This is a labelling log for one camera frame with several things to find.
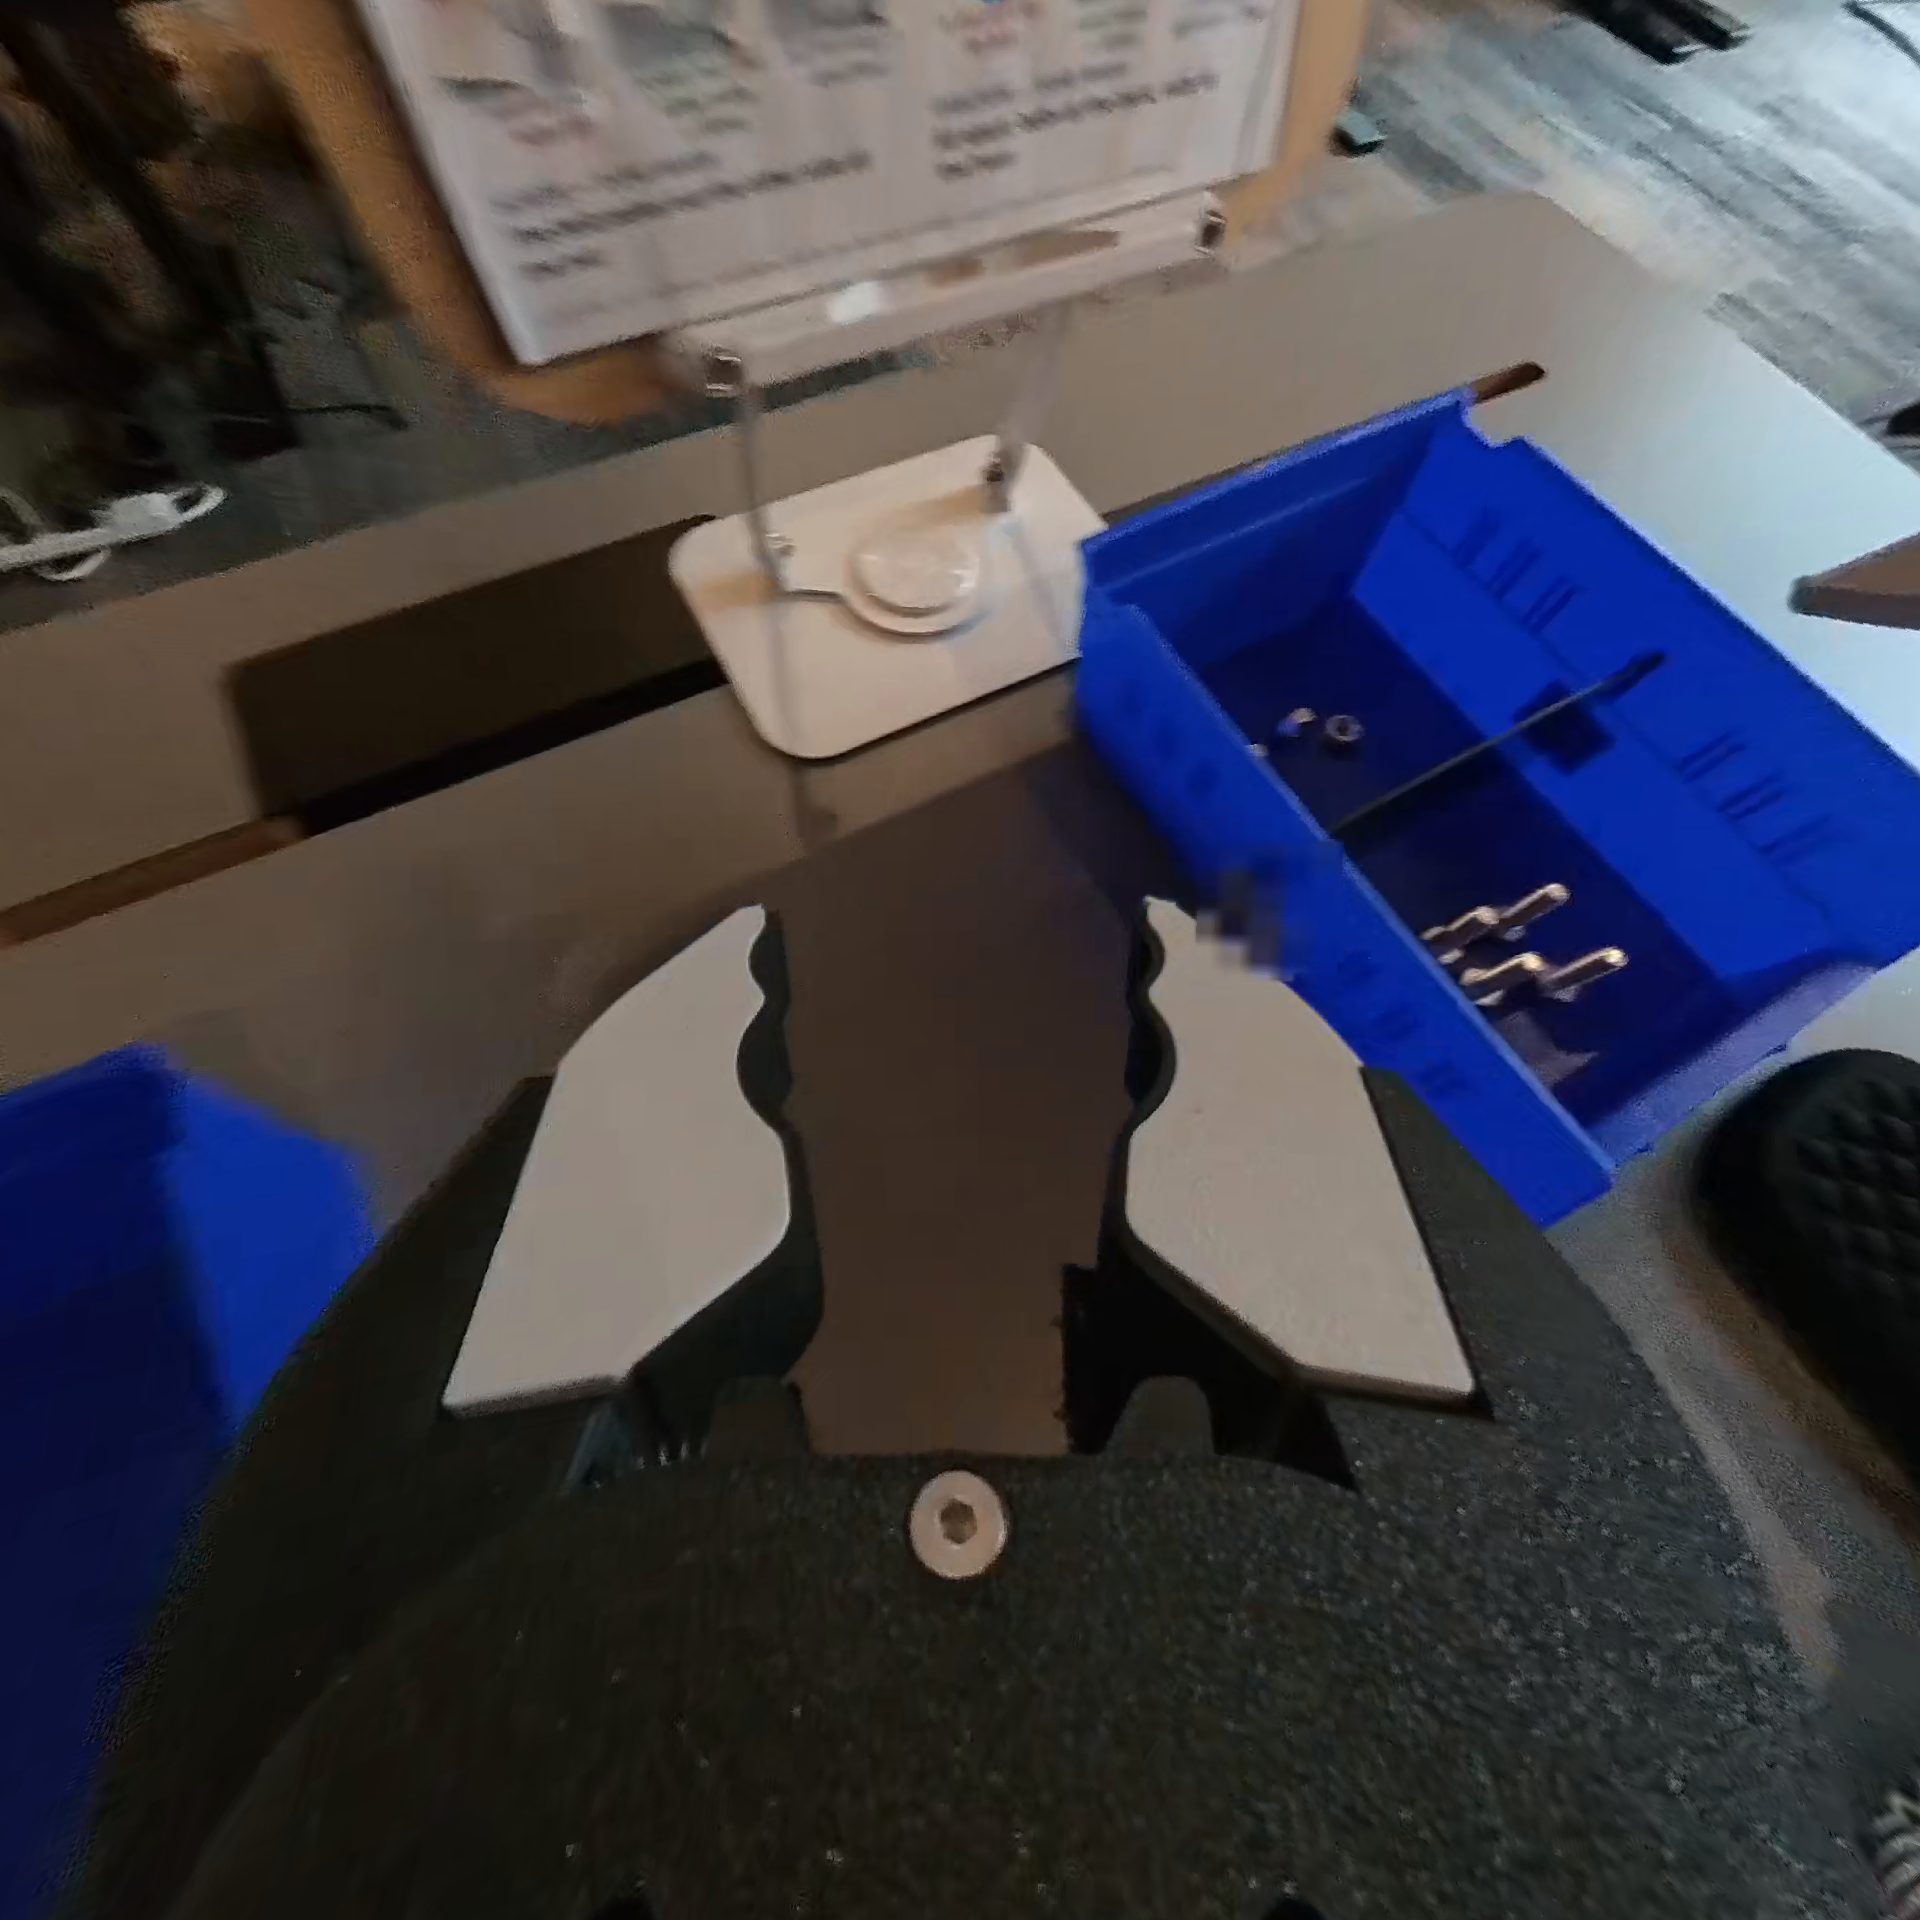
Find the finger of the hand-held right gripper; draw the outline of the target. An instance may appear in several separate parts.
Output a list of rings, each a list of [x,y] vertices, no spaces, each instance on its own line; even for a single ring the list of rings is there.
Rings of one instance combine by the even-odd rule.
[[[1919,535],[1792,583],[1791,607],[1858,626],[1919,626]]]

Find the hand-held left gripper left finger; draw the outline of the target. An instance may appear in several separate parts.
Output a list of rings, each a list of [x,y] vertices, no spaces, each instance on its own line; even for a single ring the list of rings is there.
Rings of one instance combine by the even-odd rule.
[[[480,1417],[647,1383],[703,1420],[731,1376],[784,1373],[823,1317],[784,1017],[784,932],[713,922],[567,1048],[442,1404]]]

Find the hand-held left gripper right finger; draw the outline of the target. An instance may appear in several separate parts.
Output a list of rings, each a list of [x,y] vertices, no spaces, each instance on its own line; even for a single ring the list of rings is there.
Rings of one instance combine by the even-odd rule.
[[[1361,1058],[1172,901],[1143,901],[1143,958],[1166,1069],[1123,1151],[1123,1226],[1310,1384],[1467,1405],[1473,1362]]]

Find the blue divided plastic bin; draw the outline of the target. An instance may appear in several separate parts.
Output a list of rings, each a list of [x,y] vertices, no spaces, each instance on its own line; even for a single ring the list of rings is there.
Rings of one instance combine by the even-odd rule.
[[[1206,905],[1540,1225],[1916,948],[1916,770],[1551,452],[1442,392],[1094,535],[1080,727]],[[1326,826],[1644,652],[1666,664],[1346,846]],[[1289,709],[1354,713],[1356,752]],[[1419,934],[1569,905],[1442,966]],[[1491,1013],[1463,966],[1626,970]]]

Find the black bin divider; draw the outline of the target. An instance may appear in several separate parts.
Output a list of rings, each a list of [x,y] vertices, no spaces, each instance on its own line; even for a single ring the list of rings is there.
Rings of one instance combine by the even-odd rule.
[[[1615,672],[1591,680],[1588,685],[1569,690],[1558,698],[1528,709],[1503,732],[1491,734],[1447,758],[1441,758],[1439,764],[1425,767],[1419,775],[1383,790],[1382,794],[1368,800],[1344,818],[1330,823],[1326,826],[1329,838],[1346,846],[1354,836],[1385,824],[1391,818],[1395,818],[1410,804],[1426,800],[1430,794],[1442,790],[1451,781],[1465,775],[1475,775],[1484,764],[1495,760],[1510,746],[1523,742],[1528,736],[1534,736],[1540,728],[1558,724],[1562,718],[1579,709],[1626,694],[1635,685],[1644,682],[1650,673],[1656,673],[1662,664],[1666,664],[1666,652],[1644,652],[1639,655],[1628,658]]]

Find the instruction sheet sign stand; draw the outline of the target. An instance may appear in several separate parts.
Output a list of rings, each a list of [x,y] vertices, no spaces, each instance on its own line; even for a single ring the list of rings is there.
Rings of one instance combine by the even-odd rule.
[[[1212,255],[1299,4],[359,4],[519,368],[654,343],[743,508],[668,573],[758,734],[827,760],[1076,658],[1103,519],[1041,447],[1076,303]],[[990,436],[772,496],[771,389],[1041,320]]]

